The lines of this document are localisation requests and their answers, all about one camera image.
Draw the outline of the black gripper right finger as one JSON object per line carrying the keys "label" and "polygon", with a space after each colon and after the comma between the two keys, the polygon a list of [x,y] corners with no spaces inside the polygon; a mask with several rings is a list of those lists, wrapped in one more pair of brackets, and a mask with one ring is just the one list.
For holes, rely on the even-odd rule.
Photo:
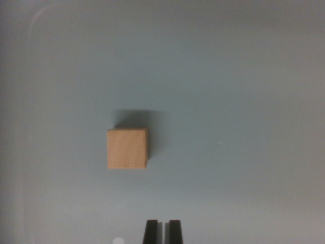
{"label": "black gripper right finger", "polygon": [[170,220],[165,223],[165,244],[183,244],[180,220]]}

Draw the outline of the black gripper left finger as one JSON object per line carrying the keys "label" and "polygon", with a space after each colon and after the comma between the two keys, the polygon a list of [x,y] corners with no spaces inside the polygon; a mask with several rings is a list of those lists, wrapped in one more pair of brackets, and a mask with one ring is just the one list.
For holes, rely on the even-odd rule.
{"label": "black gripper left finger", "polygon": [[142,244],[162,244],[163,226],[158,220],[147,220]]}

